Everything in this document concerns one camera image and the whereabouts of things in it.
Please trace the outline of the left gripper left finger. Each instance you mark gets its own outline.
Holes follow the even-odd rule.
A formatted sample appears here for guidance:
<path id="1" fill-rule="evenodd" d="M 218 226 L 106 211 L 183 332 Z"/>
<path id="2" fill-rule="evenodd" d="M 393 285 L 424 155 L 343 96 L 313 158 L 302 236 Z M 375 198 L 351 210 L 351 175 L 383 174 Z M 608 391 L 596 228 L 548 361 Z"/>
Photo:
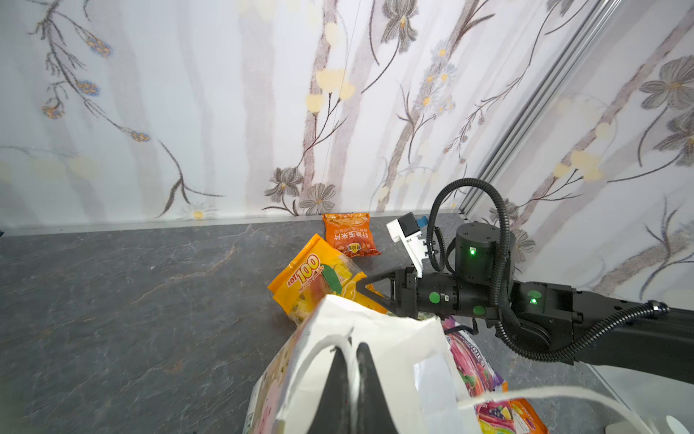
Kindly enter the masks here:
<path id="1" fill-rule="evenodd" d="M 342 350 L 336 348 L 316 414 L 307 433 L 350 433 L 350 404 L 347 363 Z"/>

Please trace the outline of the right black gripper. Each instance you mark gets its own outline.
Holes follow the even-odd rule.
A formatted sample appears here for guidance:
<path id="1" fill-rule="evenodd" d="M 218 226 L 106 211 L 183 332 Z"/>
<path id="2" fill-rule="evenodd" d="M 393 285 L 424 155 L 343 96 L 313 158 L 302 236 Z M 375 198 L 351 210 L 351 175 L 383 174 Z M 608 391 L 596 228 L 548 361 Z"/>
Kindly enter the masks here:
<path id="1" fill-rule="evenodd" d="M 390 282 L 386 293 L 374 283 Z M 398 287 L 398 298 L 394 288 Z M 418 318 L 420 313 L 485 318 L 488 314 L 488 288 L 446 273 L 424 274 L 414 267 L 395 268 L 370 275 L 357 282 L 357 291 L 390 314 Z"/>

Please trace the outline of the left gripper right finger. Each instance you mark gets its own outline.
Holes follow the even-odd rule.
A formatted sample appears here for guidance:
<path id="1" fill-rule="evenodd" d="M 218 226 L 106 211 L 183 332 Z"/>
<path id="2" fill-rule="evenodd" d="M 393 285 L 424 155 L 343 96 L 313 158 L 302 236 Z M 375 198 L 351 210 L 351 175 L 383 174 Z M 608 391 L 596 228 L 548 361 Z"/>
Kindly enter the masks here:
<path id="1" fill-rule="evenodd" d="M 399 433 L 386 401 L 370 347 L 366 343 L 360 343 L 356 356 L 360 377 L 359 394 L 356 399 L 355 432 L 359 434 Z"/>

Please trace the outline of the white paper bag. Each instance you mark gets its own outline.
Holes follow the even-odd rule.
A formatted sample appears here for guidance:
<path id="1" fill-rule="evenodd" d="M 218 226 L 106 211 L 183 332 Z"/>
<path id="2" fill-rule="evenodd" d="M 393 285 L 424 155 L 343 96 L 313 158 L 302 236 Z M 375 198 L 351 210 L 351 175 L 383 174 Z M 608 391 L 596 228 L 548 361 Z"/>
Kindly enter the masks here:
<path id="1" fill-rule="evenodd" d="M 625 405 L 574 386 L 509 390 L 474 342 L 436 319 L 396 318 L 330 296 L 284 343 L 249 400 L 247 433 L 513 433 L 532 399 L 593 401 L 635 433 Z"/>

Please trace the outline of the yellow mango candy bag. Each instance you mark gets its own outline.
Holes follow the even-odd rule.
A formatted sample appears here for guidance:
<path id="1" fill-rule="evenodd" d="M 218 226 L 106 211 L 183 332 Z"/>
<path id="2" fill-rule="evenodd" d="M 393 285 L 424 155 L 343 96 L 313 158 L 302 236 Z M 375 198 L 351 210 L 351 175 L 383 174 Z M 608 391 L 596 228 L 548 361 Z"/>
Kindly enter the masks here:
<path id="1" fill-rule="evenodd" d="M 296 324 L 312 315 L 327 295 L 347 298 L 384 314 L 386 309 L 357 291 L 366 274 L 320 235 L 314 235 L 270 283 L 273 299 Z"/>

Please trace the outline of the purple candy bag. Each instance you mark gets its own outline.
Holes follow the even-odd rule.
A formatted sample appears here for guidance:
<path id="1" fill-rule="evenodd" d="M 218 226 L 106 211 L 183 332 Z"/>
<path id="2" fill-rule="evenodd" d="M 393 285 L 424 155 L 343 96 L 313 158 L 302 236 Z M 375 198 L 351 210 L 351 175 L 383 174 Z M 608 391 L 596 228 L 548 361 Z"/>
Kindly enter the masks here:
<path id="1" fill-rule="evenodd" d="M 506 389 L 506 381 L 493 370 L 466 330 L 461 328 L 451 332 L 446 340 L 459 375 L 472 397 Z M 507 401 L 480 404 L 475 407 L 475 413 L 482 433 L 516 432 L 511 407 Z"/>

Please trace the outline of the orange snack bag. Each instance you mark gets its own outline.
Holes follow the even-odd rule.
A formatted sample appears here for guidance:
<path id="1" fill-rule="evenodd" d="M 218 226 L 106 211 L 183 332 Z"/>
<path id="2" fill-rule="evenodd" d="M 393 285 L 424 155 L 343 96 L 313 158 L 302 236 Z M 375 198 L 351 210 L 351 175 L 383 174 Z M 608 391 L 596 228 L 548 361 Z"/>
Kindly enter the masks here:
<path id="1" fill-rule="evenodd" d="M 549 431 L 535 412 L 532 405 L 525 399 L 509 401 L 516 434 L 548 434 Z"/>

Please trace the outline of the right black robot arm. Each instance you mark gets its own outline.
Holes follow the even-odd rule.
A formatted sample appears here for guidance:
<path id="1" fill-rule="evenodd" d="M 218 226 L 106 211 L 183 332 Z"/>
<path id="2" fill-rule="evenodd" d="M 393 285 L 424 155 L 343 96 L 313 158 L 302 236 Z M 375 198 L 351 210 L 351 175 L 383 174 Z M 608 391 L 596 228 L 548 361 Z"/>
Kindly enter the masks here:
<path id="1" fill-rule="evenodd" d="M 497 219 L 462 224 L 453 242 L 445 242 L 438 213 L 463 187 L 486 193 Z M 410 265 L 366 278 L 357 290 L 391 314 L 470 318 L 470 333 L 485 323 L 515 354 L 536 362 L 581 362 L 693 380 L 691 311 L 516 280 L 511 215 L 500 193 L 482 180 L 455 180 L 437 195 L 426 222 L 407 213 L 387 229 L 406 248 Z"/>

